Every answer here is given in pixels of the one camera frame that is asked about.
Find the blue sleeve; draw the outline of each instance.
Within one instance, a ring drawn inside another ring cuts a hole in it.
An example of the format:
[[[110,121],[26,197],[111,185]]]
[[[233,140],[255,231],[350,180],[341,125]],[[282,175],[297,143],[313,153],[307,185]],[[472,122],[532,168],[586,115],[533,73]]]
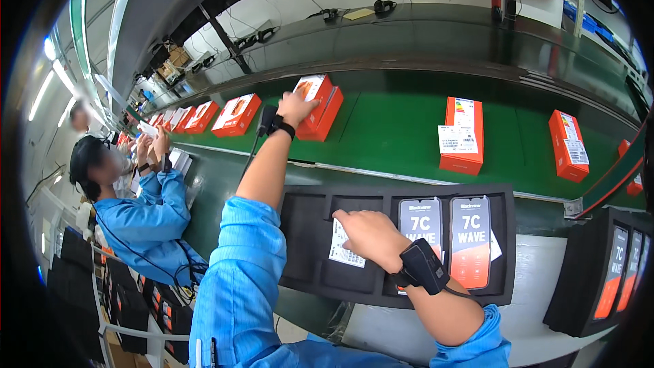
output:
[[[134,233],[129,233],[130,242],[181,239],[191,220],[191,214],[186,208],[182,173],[172,169],[167,174],[158,173],[157,178],[161,182],[161,204],[135,204],[119,209],[116,213],[116,218],[120,218],[122,224],[129,225],[134,230]]]
[[[438,354],[429,362],[437,367],[508,367],[511,342],[500,334],[500,311],[495,305],[484,307],[484,323],[458,347],[436,343]]]
[[[146,204],[163,204],[161,200],[161,184],[157,180],[157,174],[150,171],[146,176],[139,178],[139,186],[141,186],[141,194],[139,200]]]
[[[279,346],[273,327],[277,283],[286,264],[286,239],[279,215],[270,206],[233,197],[225,203],[218,248],[198,290],[190,336],[190,360],[196,339],[202,362],[211,358],[211,337],[217,341],[221,365],[246,362]]]

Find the human hand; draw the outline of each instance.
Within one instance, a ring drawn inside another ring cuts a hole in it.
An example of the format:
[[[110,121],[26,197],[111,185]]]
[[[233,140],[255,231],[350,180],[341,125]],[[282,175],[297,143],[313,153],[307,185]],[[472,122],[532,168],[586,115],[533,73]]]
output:
[[[320,104],[320,100],[305,101],[300,93],[285,91],[279,100],[277,115],[284,117],[284,122],[294,129]]]
[[[152,144],[152,137],[141,134],[136,141],[136,160],[138,166],[142,167],[148,162],[148,149]]]
[[[157,162],[159,162],[161,157],[164,156],[164,153],[170,152],[170,138],[162,126],[158,125],[157,129],[159,130],[159,134],[152,142],[152,148],[154,149]]]
[[[347,233],[349,240],[343,243],[344,249],[374,261],[389,274],[402,269],[400,253],[411,241],[397,230],[388,216],[372,210],[346,212],[340,209],[332,216],[341,222]]]

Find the black hair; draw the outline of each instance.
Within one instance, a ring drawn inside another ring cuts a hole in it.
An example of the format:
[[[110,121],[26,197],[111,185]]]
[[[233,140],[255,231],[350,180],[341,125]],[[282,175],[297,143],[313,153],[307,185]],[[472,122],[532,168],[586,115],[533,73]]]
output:
[[[100,185],[88,178],[88,168],[102,166],[107,146],[102,140],[87,135],[73,147],[70,164],[71,184],[80,184],[86,197],[96,201],[100,196]]]
[[[71,120],[71,123],[75,119],[75,115],[77,114],[77,111],[84,111],[84,106],[79,101],[75,101],[75,103],[71,107],[71,112],[69,114],[69,118]]]

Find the blue jacket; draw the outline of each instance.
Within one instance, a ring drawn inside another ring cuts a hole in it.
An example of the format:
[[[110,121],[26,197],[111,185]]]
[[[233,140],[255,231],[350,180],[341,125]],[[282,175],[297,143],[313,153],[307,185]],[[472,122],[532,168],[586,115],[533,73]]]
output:
[[[211,338],[217,365],[249,368],[384,367],[406,368],[376,352],[335,347],[326,340],[282,344],[273,325],[277,283],[286,265],[286,239],[270,206],[233,197],[225,203],[218,248],[200,284],[188,343],[195,367],[197,340],[201,366],[211,365]],[[484,307],[484,323],[458,347],[436,343],[430,368],[508,367],[511,343],[500,334],[500,311]]]
[[[190,271],[185,266],[189,264],[187,254],[194,263],[207,262],[181,240],[191,219],[186,208],[184,176],[177,169],[167,174],[151,172],[142,176],[139,184],[143,191],[138,199],[96,202],[95,220],[111,249],[125,264],[157,282],[174,284],[171,276],[176,275],[180,286],[190,286]],[[200,281],[201,276],[196,273],[196,278]]]

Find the fluorescent light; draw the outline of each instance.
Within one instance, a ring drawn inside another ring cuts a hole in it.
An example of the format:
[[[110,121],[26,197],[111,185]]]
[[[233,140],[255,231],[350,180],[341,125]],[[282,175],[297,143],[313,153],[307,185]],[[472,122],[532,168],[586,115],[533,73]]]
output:
[[[43,82],[43,85],[38,90],[37,98],[36,100],[34,100],[34,104],[32,104],[32,109],[29,111],[28,120],[31,121],[32,119],[34,119],[34,115],[37,113],[38,105],[41,103],[43,94],[45,93],[45,90],[48,88],[48,84],[50,84],[50,80],[52,80],[53,76],[54,76],[54,71],[50,70],[47,77],[45,77],[45,81]]]
[[[45,57],[48,57],[50,61],[54,61],[54,59],[57,58],[57,53],[54,50],[54,44],[52,43],[52,39],[50,39],[50,37],[45,37],[45,41],[43,42],[43,51],[45,52]]]
[[[71,94],[75,94],[73,93],[73,87],[74,87],[73,82],[68,77],[68,74],[66,74],[66,71],[63,69],[61,62],[59,60],[55,60],[52,63],[52,68],[54,69],[54,72],[57,73],[57,75],[61,79],[61,82],[63,82],[63,85],[66,86],[66,88],[68,88],[68,91],[70,91]]]
[[[57,128],[61,128],[61,124],[63,124],[63,120],[66,119],[66,116],[70,112],[74,103],[75,103],[75,97],[71,97],[71,100],[68,102],[66,109],[63,111],[63,114],[61,114],[61,118],[59,118],[59,123],[57,124]]]

